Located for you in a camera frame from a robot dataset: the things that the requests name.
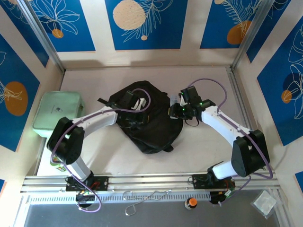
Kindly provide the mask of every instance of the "orange circle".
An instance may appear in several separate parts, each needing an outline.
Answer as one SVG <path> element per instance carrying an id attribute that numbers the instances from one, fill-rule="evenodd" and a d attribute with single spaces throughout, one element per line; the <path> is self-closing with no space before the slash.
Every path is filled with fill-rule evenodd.
<path id="1" fill-rule="evenodd" d="M 5 86 L 4 98 L 6 109 L 15 116 L 22 116 L 28 104 L 27 90 L 19 82 L 10 82 Z"/>
<path id="2" fill-rule="evenodd" d="M 190 200 L 189 200 L 189 204 L 191 205 L 191 206 L 195 206 L 195 205 L 197 205 L 197 200 L 195 199 L 195 198 L 191 198 Z"/>
<path id="3" fill-rule="evenodd" d="M 227 41 L 230 44 L 236 45 L 241 44 L 248 28 L 250 27 L 251 21 L 245 20 L 240 24 L 235 25 L 229 30 L 227 35 Z"/>
<path id="4" fill-rule="evenodd" d="M 64 35 L 63 32 L 61 30 L 59 30 L 59 29 L 54 29 L 52 31 L 52 34 L 53 34 L 53 36 L 55 36 L 58 39 L 61 39 L 63 37 L 63 35 Z"/>
<path id="5" fill-rule="evenodd" d="M 292 100 L 292 93 L 289 90 L 285 90 L 281 95 L 282 101 L 284 103 L 289 103 Z"/>

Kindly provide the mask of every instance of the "small bottle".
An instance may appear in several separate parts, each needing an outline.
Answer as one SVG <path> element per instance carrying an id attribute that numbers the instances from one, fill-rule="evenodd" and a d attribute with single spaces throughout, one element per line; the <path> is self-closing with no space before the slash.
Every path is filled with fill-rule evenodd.
<path id="1" fill-rule="evenodd" d="M 190 197 L 185 201 L 185 208 L 188 210 L 194 209 L 194 208 L 196 208 L 197 203 L 198 202 L 195 198 Z"/>

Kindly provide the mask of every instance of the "clear plastic bag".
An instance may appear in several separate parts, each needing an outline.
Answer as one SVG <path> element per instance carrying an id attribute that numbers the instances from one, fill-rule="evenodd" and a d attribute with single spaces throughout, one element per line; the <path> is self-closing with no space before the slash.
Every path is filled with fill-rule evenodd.
<path id="1" fill-rule="evenodd" d="M 271 189 L 261 191 L 257 198 L 251 203 L 266 219 L 275 212 L 275 207 L 279 204 L 282 204 L 282 201 Z"/>

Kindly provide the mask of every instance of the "orange cap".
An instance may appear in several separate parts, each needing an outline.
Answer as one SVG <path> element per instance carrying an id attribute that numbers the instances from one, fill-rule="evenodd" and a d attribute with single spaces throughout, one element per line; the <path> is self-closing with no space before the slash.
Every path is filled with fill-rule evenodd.
<path id="1" fill-rule="evenodd" d="M 197 205 L 197 200 L 195 198 L 191 198 L 189 200 L 189 204 L 194 207 L 195 205 Z"/>

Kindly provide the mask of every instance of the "black cable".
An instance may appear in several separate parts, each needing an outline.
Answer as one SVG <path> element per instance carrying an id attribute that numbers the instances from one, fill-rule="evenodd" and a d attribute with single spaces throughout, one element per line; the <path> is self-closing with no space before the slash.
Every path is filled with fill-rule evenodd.
<path id="1" fill-rule="evenodd" d="M 187 123 L 186 120 L 184 120 L 184 121 L 185 121 L 185 124 L 187 124 L 187 125 L 189 125 L 189 126 L 191 126 L 191 127 L 197 127 L 197 126 L 199 125 L 200 122 L 199 122 L 198 118 L 196 118 L 196 120 L 197 120 L 197 125 L 190 125 L 190 124 Z"/>
<path id="2" fill-rule="evenodd" d="M 190 176 L 190 177 L 187 179 L 187 182 L 190 183 L 190 184 L 194 184 L 193 180 L 192 180 L 191 182 L 189 181 L 190 178 L 193 179 L 193 177 Z"/>
<path id="3" fill-rule="evenodd" d="M 77 181 L 74 181 L 74 180 L 73 180 L 72 178 L 70 178 L 70 177 L 67 177 L 67 178 L 65 179 L 65 182 L 66 182 L 67 184 L 71 185 L 72 187 L 74 186 L 74 187 L 79 188 L 79 189 L 81 189 L 81 190 L 84 190 L 84 189 L 85 189 L 85 187 L 83 187 L 81 184 L 79 184 Z"/>

